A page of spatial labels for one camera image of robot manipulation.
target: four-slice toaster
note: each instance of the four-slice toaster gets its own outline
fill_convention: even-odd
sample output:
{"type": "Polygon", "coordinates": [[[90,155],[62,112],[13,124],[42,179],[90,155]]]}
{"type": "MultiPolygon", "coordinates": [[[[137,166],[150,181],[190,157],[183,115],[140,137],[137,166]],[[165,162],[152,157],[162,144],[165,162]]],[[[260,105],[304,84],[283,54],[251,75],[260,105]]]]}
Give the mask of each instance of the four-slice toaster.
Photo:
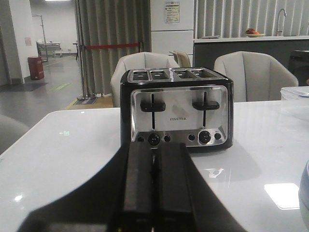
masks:
{"type": "Polygon", "coordinates": [[[200,152],[233,143],[233,81],[212,70],[130,70],[120,99],[122,143],[178,142],[200,152]]]}

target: brand logo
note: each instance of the brand logo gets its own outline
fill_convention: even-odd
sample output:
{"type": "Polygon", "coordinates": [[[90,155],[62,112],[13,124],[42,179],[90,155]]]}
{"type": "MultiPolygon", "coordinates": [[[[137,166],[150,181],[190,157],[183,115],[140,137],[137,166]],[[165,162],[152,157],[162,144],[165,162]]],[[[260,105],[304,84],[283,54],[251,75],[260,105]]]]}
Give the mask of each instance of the brand logo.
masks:
{"type": "Polygon", "coordinates": [[[178,121],[178,120],[187,120],[186,117],[171,117],[169,119],[170,121],[178,121]]]}

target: beige chair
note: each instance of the beige chair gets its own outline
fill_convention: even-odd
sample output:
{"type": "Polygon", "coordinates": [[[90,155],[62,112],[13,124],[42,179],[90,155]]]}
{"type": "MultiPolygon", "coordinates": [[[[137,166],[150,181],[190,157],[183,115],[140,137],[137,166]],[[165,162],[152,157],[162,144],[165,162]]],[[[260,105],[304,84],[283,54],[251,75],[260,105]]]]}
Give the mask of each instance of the beige chair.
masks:
{"type": "Polygon", "coordinates": [[[179,64],[180,67],[191,67],[188,54],[177,50],[174,50],[170,53],[173,54],[174,60],[179,64]]]}
{"type": "Polygon", "coordinates": [[[29,127],[10,117],[0,115],[0,154],[15,143],[29,127]]]}
{"type": "Polygon", "coordinates": [[[272,56],[234,52],[218,57],[214,70],[234,81],[236,102],[280,100],[282,87],[298,86],[297,78],[272,56]]]}
{"type": "Polygon", "coordinates": [[[131,69],[177,68],[179,65],[168,55],[140,52],[121,57],[111,79],[112,101],[114,107],[120,107],[120,80],[131,69]]]}

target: plate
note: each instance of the plate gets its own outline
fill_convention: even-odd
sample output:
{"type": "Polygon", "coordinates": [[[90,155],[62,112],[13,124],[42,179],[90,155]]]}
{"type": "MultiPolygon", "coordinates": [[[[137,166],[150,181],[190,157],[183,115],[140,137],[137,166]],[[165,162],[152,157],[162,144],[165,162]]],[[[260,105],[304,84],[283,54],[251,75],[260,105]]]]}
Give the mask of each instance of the plate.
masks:
{"type": "Polygon", "coordinates": [[[245,34],[245,35],[252,38],[265,36],[265,34],[245,34]]]}

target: red trash can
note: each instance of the red trash can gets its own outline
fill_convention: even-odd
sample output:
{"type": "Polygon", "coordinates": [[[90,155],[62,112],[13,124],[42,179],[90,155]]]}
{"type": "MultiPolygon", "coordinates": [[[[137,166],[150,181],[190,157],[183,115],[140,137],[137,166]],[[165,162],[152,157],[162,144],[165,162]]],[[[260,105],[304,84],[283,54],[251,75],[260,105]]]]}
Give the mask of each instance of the red trash can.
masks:
{"type": "Polygon", "coordinates": [[[28,57],[31,80],[44,78],[44,71],[41,57],[28,57]]]}

